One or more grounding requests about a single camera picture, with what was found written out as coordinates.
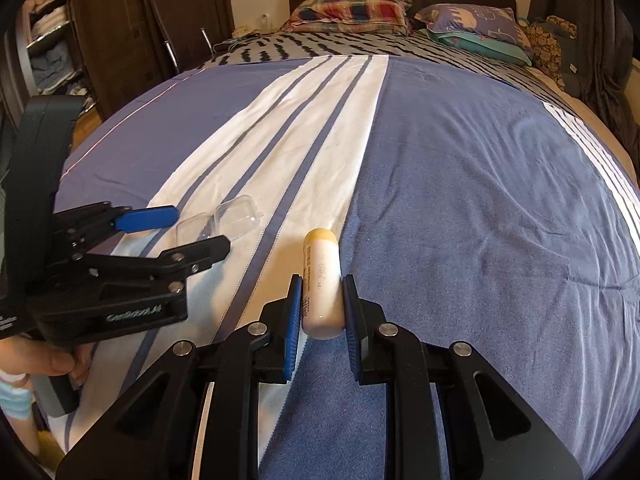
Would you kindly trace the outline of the person left hand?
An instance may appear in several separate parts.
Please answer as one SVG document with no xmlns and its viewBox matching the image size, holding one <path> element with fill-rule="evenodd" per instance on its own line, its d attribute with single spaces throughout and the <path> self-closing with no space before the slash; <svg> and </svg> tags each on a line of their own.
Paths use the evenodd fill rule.
<svg viewBox="0 0 640 480">
<path fill-rule="evenodd" d="M 65 351 L 24 336 L 2 339 L 1 380 L 14 387 L 30 387 L 32 376 L 68 376 L 80 386 L 88 377 L 93 348 L 94 344 L 81 344 Z"/>
</svg>

